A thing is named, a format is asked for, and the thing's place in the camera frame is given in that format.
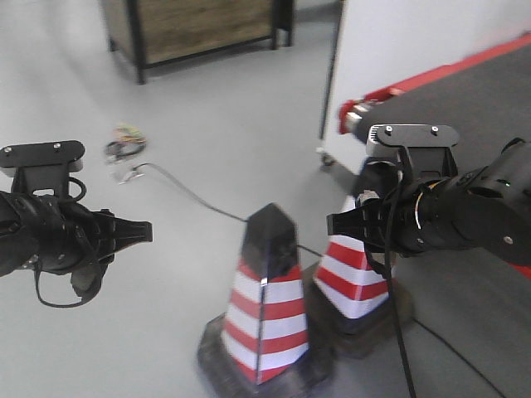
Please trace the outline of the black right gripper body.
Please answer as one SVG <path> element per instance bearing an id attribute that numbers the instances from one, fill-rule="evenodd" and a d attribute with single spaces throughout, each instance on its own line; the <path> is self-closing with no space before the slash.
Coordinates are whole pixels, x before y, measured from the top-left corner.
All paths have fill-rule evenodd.
<path id="1" fill-rule="evenodd" d="M 488 227 L 480 222 L 474 196 L 467 192 L 477 176 L 468 172 L 406 184 L 397 172 L 363 172 L 354 184 L 354 207 L 327 216 L 328 234 L 360 240 L 372 253 L 488 250 Z M 356 196 L 365 189 L 380 198 L 357 208 Z"/>

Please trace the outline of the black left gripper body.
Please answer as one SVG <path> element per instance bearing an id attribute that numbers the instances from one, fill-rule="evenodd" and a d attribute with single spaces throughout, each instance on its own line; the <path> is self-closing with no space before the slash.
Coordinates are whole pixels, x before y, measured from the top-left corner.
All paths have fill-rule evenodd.
<path id="1" fill-rule="evenodd" d="M 108 263 L 114 254 L 153 240 L 148 221 L 129 221 L 107 209 L 90 211 L 51 195 L 1 193 L 1 275 L 36 256 L 41 269 L 65 274 Z"/>

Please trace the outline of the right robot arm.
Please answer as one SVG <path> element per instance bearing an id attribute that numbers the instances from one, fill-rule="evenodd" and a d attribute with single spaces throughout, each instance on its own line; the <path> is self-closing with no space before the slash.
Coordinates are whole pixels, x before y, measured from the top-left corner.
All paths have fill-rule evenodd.
<path id="1" fill-rule="evenodd" d="M 328 233 L 371 251 L 413 256 L 482 248 L 530 265 L 530 144 L 509 142 L 488 166 L 455 177 L 399 183 L 382 198 L 327 217 Z"/>

